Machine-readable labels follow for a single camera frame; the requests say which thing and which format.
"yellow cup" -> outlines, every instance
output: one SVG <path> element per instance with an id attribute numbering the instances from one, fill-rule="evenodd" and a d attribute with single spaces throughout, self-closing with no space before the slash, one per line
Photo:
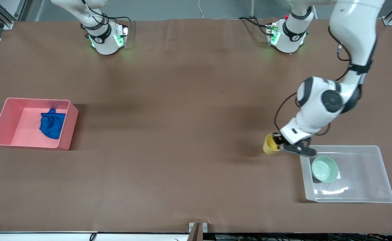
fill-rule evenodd
<path id="1" fill-rule="evenodd" d="M 266 136 L 266 139 L 263 143 L 263 151 L 269 155 L 275 154 L 277 151 L 280 151 L 279 146 L 273 140 L 273 134 L 269 134 L 268 136 Z"/>

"tabletop surface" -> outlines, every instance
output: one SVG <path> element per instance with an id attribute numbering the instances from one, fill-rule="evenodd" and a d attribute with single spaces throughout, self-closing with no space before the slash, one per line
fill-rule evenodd
<path id="1" fill-rule="evenodd" d="M 392 204 L 309 202 L 299 157 L 262 152 L 301 81 L 346 69 L 327 20 L 292 55 L 253 25 L 204 19 L 136 22 L 127 49 L 102 56 L 79 24 L 1 37 L 0 112 L 8 97 L 80 112 L 70 151 L 0 147 L 0 231 L 392 233 Z M 297 111 L 289 101 L 278 123 Z M 378 23 L 357 107 L 312 144 L 378 145 L 392 187 L 392 27 Z"/>

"transparent plastic container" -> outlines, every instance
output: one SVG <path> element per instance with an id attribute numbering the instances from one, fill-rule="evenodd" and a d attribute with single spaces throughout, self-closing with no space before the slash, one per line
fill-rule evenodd
<path id="1" fill-rule="evenodd" d="M 392 190 L 378 146 L 312 145 L 314 157 L 300 157 L 306 199 L 319 203 L 392 203 Z M 324 183 L 312 177 L 311 163 L 332 158 L 339 177 Z"/>

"pink plastic bin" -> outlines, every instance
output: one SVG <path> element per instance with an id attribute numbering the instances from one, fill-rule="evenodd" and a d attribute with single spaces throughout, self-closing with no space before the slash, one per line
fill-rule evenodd
<path id="1" fill-rule="evenodd" d="M 40 131 L 41 113 L 50 108 L 66 114 L 59 139 Z M 78 110 L 69 100 L 8 98 L 0 114 L 0 146 L 67 151 L 77 116 Z"/>

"tiled floor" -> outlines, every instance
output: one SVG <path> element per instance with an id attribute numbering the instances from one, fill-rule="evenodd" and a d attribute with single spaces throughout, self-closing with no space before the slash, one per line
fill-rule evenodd
<path id="1" fill-rule="evenodd" d="M 249 16 L 251 0 L 201 0 L 205 18 L 236 19 Z M 317 6 L 319 18 L 329 18 L 334 5 Z M 254 14 L 257 18 L 282 17 L 289 13 L 285 0 L 255 0 Z M 392 0 L 386 0 L 379 16 L 392 10 Z M 133 20 L 167 20 L 202 18 L 198 0 L 109 0 L 102 9 L 109 16 L 128 16 Z M 32 0 L 27 6 L 27 21 L 76 21 L 70 13 L 50 0 Z"/>

